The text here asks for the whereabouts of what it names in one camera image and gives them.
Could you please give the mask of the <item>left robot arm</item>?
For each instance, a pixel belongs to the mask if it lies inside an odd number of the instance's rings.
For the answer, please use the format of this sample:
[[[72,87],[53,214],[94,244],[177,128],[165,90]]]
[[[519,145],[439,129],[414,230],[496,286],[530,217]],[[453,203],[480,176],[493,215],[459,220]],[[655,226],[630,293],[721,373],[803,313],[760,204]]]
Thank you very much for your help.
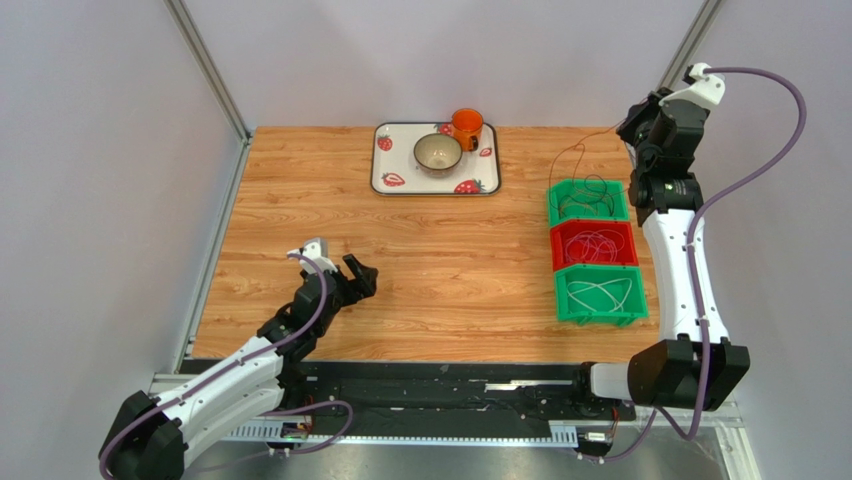
[[[302,283],[236,352],[204,373],[150,396],[138,391],[124,400],[98,454],[104,479],[179,479],[197,457],[260,415],[310,415],[341,408],[346,432],[354,409],[335,399],[304,404],[306,377],[299,363],[311,353],[344,307],[377,291],[379,271],[352,254],[344,275],[333,262],[305,248],[291,251],[299,260]]]

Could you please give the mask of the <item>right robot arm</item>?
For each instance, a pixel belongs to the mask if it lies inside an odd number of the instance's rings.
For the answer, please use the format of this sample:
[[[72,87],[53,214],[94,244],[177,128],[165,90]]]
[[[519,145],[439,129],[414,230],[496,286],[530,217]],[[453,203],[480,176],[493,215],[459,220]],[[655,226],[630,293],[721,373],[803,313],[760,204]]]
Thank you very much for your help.
[[[660,303],[656,344],[624,363],[588,362],[576,379],[591,398],[715,411],[750,368],[715,304],[702,243],[704,204],[690,167],[712,102],[668,88],[629,108],[616,133],[633,170],[628,198],[649,245]]]

